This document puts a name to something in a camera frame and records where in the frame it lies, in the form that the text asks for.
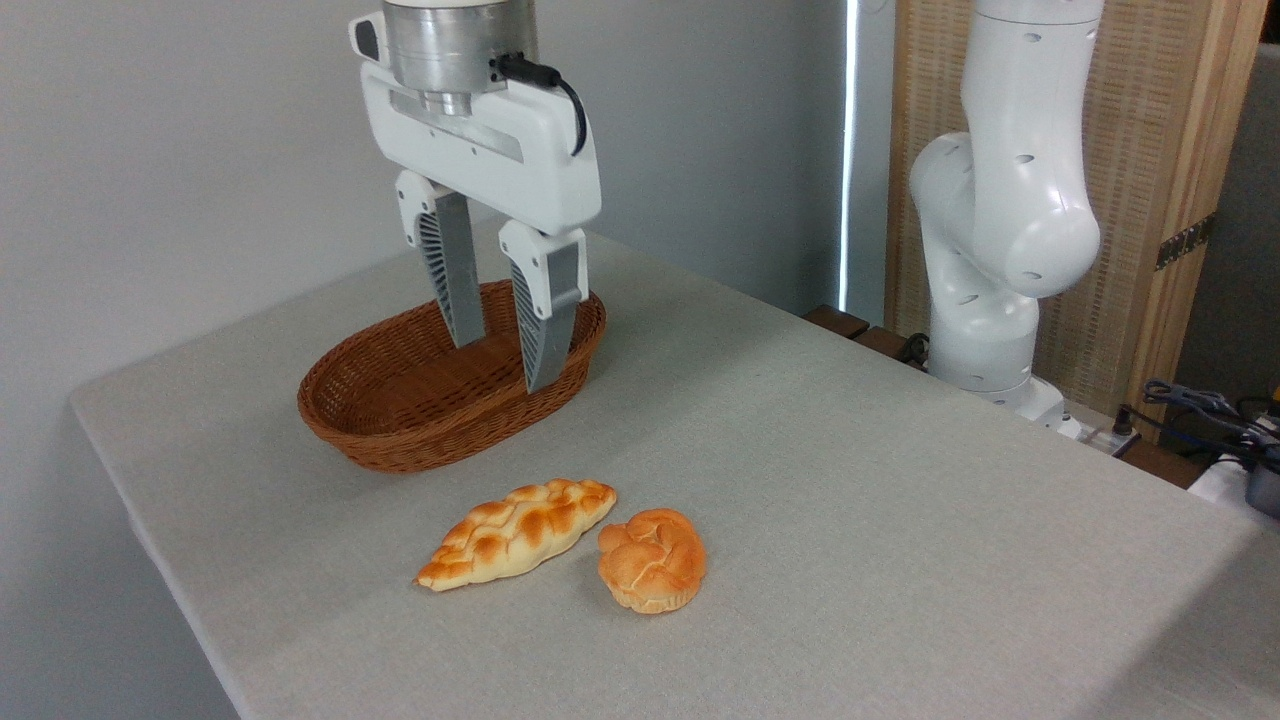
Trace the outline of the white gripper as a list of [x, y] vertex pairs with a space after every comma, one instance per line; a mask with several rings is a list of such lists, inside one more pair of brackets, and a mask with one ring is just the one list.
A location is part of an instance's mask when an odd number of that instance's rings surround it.
[[573, 104], [511, 81], [475, 95], [470, 115], [442, 115], [372, 61], [361, 67], [361, 86], [378, 147], [410, 169], [396, 179], [399, 218], [454, 346], [486, 336], [467, 196], [516, 219], [500, 228], [499, 243], [511, 265], [527, 391], [556, 382], [577, 306], [589, 297], [586, 236], [571, 229], [602, 210], [593, 140], [572, 154]]

